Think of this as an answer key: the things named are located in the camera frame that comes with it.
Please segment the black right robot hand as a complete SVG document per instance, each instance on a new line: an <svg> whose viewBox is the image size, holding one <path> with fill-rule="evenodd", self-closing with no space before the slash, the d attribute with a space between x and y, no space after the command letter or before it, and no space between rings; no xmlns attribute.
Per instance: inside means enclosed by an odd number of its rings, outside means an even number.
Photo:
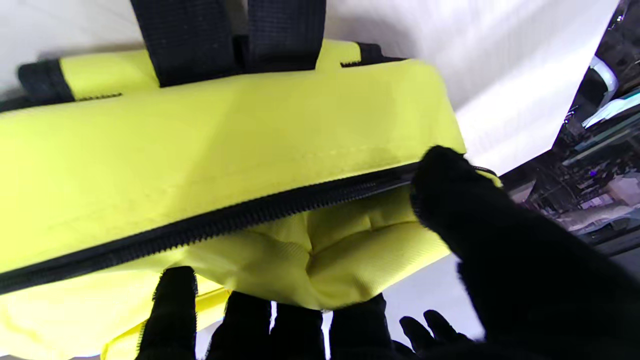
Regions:
<svg viewBox="0 0 640 360"><path fill-rule="evenodd" d="M428 150L410 202L458 259L483 340L436 310L400 319L391 339L382 294L333 311L330 360L638 360L639 281L551 219L520 207L450 148ZM135 360L196 360L194 271L167 269ZM206 360L326 360L320 310L232 292Z"/></svg>

